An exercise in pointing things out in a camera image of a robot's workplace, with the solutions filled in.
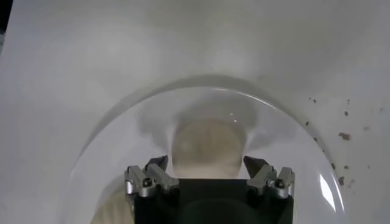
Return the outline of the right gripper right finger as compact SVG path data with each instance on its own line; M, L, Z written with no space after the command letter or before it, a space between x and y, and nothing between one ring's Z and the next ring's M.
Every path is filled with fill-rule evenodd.
M295 173L292 168L282 167L277 173L264 159L251 156L245 156L243 162L250 176L247 185L255 188L258 195L269 194L278 199L294 196Z

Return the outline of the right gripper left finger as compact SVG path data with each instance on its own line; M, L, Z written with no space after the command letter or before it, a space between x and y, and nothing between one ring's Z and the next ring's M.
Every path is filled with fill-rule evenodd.
M139 198L151 198L162 194L164 200L176 203L179 198L179 180L166 173L167 155L151 158L141 169L129 166L124 171L126 202L131 213L135 213L135 202Z

